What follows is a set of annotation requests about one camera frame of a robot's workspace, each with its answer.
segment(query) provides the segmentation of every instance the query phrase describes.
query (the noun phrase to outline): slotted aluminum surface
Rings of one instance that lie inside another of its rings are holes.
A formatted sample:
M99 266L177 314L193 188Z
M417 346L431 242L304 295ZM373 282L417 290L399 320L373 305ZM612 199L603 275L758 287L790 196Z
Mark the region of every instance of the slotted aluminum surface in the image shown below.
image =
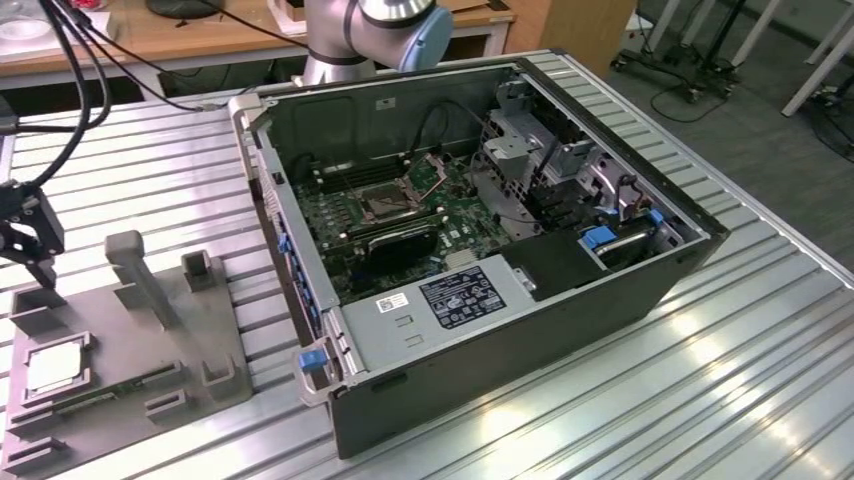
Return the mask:
M224 112L139 104L87 134L46 193L68 229L58 289L112 282L101 240L139 229L152 270L225 259L256 396L61 478L819 478L854 472L851 274L566 56L530 59L732 230L648 317L359 457L297 399L296 346ZM26 119L73 122L73 114ZM62 135L8 142L30 178ZM9 291L0 265L0 369ZM8 378L0 379L5 398Z

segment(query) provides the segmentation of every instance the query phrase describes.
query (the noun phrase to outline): wheel caster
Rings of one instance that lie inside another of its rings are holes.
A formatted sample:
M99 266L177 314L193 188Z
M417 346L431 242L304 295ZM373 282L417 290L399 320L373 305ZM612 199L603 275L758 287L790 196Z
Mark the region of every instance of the wheel caster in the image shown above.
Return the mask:
M611 62L611 68L615 72L622 72L626 69L626 65L628 65L628 62L624 58L618 58Z

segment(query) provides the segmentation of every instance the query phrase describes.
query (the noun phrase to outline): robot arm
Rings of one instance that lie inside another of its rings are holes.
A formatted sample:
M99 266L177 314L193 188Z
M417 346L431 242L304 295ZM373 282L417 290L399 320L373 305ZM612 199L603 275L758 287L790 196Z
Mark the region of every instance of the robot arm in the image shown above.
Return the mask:
M431 68L453 30L451 12L436 0L308 0L305 21L303 85L368 77L373 62L401 72Z

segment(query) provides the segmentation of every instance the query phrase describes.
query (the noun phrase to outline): white sticker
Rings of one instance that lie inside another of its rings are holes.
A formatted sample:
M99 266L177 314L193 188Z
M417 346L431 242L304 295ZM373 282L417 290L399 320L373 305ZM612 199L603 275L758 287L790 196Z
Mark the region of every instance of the white sticker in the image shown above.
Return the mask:
M391 312L395 308L405 307L408 304L409 301L405 299L405 295L403 293L396 293L391 297L380 298L376 301L379 313Z
M397 99L395 97L383 98L376 101L376 111L389 110L397 106Z

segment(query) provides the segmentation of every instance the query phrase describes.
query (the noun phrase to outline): circuit board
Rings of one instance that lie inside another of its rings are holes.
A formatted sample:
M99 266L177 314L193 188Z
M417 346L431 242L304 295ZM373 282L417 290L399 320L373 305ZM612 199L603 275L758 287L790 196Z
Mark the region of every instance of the circuit board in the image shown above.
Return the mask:
M465 159L417 160L397 178L321 193L296 187L300 209L343 304L385 292L449 269L448 255L487 257L511 242L472 191ZM381 273L364 268L368 241L396 232L437 231L435 249L407 268Z

